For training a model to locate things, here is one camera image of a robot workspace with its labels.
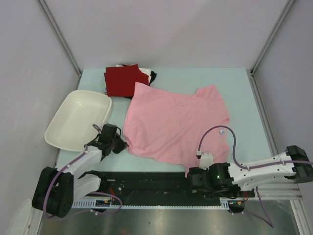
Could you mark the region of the white plastic bin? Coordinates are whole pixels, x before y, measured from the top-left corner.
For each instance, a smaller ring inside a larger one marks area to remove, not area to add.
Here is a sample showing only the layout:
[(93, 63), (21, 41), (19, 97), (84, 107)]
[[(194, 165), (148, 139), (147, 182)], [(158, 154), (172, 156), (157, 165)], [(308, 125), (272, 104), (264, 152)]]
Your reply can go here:
[(98, 133), (111, 112), (112, 100), (107, 95), (75, 90), (67, 95), (50, 122), (45, 141), (62, 150), (80, 152), (84, 144)]

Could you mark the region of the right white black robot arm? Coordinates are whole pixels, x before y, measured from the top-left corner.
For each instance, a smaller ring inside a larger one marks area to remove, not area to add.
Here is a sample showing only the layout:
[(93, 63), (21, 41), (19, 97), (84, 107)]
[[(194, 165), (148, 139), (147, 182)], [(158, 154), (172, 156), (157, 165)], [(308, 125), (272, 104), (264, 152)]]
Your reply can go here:
[(237, 165), (216, 163), (209, 168), (190, 168), (187, 181), (192, 191), (206, 197), (236, 199), (244, 192), (279, 180), (292, 180), (296, 184), (313, 181), (313, 163), (304, 149), (292, 145), (264, 162), (256, 161)]

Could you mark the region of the pink t shirt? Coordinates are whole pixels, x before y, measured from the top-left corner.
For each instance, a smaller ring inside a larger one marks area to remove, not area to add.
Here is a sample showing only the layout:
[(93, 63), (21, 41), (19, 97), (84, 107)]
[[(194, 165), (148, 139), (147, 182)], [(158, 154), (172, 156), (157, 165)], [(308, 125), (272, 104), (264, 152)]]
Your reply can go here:
[(215, 85), (194, 94), (176, 94), (136, 83), (123, 135), (127, 151), (158, 162), (198, 167), (196, 152), (209, 152), (215, 163), (226, 161), (230, 121), (225, 102)]

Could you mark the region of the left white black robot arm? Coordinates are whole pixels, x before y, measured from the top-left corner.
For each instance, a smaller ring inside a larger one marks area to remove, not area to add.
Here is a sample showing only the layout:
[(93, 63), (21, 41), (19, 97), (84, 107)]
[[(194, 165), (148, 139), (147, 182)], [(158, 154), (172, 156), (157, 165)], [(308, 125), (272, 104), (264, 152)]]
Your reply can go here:
[(103, 195), (123, 205), (119, 197), (106, 193), (106, 181), (87, 170), (111, 153), (120, 153), (128, 144), (121, 138), (122, 131), (116, 125), (106, 123), (100, 128), (94, 124), (93, 128), (98, 132), (96, 137), (84, 144), (82, 152), (71, 162), (62, 168), (46, 167), (41, 171), (32, 207), (41, 210), (47, 219), (65, 219), (73, 203), (88, 194)]

